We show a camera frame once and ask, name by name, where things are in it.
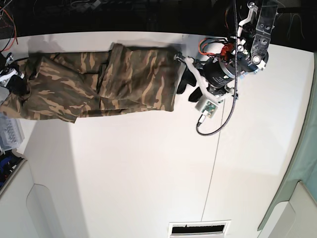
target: white surface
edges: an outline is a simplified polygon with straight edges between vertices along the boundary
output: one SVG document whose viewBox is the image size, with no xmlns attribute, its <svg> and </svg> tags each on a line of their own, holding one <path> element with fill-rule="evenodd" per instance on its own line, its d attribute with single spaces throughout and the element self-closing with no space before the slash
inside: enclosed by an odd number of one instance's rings
<svg viewBox="0 0 317 238">
<path fill-rule="evenodd" d="M 274 207 L 268 221 L 266 222 L 258 238 L 268 238 L 270 234 L 273 232 L 276 224 L 279 222 L 281 216 L 284 214 L 287 214 L 288 218 L 293 220 L 293 223 L 290 224 L 290 226 L 292 226 L 296 219 L 295 211 L 289 202 L 280 202 Z"/>
<path fill-rule="evenodd" d="M 51 193 L 45 186 L 35 184 L 32 187 L 26 206 L 40 238 L 65 238 Z"/>
<path fill-rule="evenodd" d="M 13 53 L 102 51 L 112 42 L 129 45 L 127 39 L 140 45 L 182 44 L 184 54 L 195 56 L 202 37 L 139 32 L 34 36 L 20 38 Z M 190 86 L 176 97 L 172 113 L 37 122 L 25 155 L 35 182 L 52 193 L 65 236 L 161 238 L 169 222 L 203 218 L 232 220 L 227 237 L 256 238 L 298 140 L 314 70 L 312 53 L 273 45 L 269 53 L 267 69 L 240 83 L 237 110 L 220 136 L 204 214 L 218 135 L 196 134 L 199 113 L 187 101 Z M 226 113 L 230 107 L 227 102 Z M 201 130 L 218 127 L 221 114 L 220 109 Z"/>
<path fill-rule="evenodd" d="M 30 136 L 32 134 L 32 131 L 35 127 L 35 120 L 26 120 L 26 119 L 18 119 L 20 120 L 21 123 L 21 127 L 22 127 L 22 131 L 24 134 L 24 140 L 22 142 L 22 144 L 19 146 L 19 148 L 17 148 L 17 152 L 21 155 L 24 154 L 25 148 L 29 142 Z"/>
<path fill-rule="evenodd" d="M 317 236 L 317 203 L 301 182 L 297 184 L 290 201 L 280 204 L 274 208 L 259 238 Z"/>
<path fill-rule="evenodd" d="M 3 238 L 39 238 L 26 207 L 33 187 L 29 164 L 24 163 L 0 196 L 0 233 Z"/>
<path fill-rule="evenodd" d="M 317 237 L 317 204 L 301 182 L 297 184 L 290 204 L 296 213 L 296 221 L 285 238 Z"/>
<path fill-rule="evenodd" d="M 228 234 L 235 238 L 258 236 L 298 142 L 312 85 L 313 54 L 274 45 L 268 52 L 265 71 L 240 82 L 236 110 L 220 134 L 203 216 L 231 219 Z M 225 115 L 230 109 L 227 100 Z"/>
</svg>

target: clear plastic container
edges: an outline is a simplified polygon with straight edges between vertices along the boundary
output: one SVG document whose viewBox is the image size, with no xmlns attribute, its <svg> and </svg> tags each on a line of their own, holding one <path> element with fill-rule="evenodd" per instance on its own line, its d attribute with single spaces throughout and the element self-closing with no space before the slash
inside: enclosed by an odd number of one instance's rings
<svg viewBox="0 0 317 238">
<path fill-rule="evenodd" d="M 11 119 L 0 113 L 0 149 L 7 151 L 18 148 L 24 140 L 19 120 Z"/>
</svg>

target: air vent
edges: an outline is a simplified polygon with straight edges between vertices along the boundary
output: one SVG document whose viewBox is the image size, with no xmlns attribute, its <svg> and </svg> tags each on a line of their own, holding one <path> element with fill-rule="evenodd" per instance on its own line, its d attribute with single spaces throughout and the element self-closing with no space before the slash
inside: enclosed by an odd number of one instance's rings
<svg viewBox="0 0 317 238">
<path fill-rule="evenodd" d="M 230 221 L 170 223 L 168 238 L 222 238 L 228 230 Z"/>
</svg>

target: camouflage fabric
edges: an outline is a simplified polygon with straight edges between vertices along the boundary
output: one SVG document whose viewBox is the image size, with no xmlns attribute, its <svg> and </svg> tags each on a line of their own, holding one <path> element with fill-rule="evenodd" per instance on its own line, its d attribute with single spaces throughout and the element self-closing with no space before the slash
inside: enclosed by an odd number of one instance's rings
<svg viewBox="0 0 317 238">
<path fill-rule="evenodd" d="M 31 55 L 18 61 L 30 93 L 11 93 L 0 112 L 11 118 L 61 119 L 172 111 L 177 83 L 175 50 L 127 48 L 110 52 Z"/>
</svg>

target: blue object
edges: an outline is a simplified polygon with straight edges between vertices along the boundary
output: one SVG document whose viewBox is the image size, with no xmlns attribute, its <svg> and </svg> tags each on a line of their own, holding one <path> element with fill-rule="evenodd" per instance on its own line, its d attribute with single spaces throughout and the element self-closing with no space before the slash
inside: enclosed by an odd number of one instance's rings
<svg viewBox="0 0 317 238">
<path fill-rule="evenodd" d="M 12 156 L 8 156 L 0 161 L 0 172 L 3 173 L 3 167 L 12 160 Z"/>
</svg>

